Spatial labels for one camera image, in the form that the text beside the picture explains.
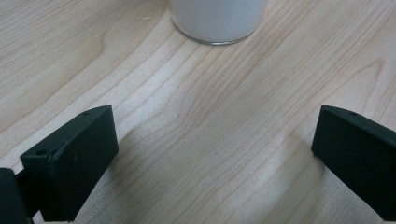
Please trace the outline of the glass jar of white salt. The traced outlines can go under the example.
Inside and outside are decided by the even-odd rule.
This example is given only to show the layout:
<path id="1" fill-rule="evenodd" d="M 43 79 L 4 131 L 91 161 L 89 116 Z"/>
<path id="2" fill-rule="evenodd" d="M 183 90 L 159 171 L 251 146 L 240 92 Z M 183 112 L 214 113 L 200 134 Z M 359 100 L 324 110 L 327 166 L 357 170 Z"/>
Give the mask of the glass jar of white salt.
<path id="1" fill-rule="evenodd" d="M 251 35 L 268 0 L 168 0 L 171 18 L 188 38 L 228 45 Z"/>

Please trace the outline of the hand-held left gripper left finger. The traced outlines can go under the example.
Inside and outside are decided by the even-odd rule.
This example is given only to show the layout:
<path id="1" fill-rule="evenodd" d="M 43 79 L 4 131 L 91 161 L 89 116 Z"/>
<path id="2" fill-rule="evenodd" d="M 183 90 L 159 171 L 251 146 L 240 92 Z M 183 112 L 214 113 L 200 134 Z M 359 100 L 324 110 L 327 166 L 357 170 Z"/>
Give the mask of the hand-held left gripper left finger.
<path id="1" fill-rule="evenodd" d="M 84 111 L 21 155 L 29 216 L 73 221 L 119 146 L 112 107 Z"/>

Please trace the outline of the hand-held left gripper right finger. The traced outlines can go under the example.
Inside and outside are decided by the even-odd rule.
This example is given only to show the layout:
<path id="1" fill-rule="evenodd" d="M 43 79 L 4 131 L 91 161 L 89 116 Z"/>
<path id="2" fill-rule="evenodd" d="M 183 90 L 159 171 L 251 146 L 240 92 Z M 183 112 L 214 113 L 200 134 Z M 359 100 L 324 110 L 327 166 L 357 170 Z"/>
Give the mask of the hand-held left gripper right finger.
<path id="1" fill-rule="evenodd" d="M 396 221 L 396 132 L 358 113 L 324 105 L 311 150 L 382 219 Z"/>

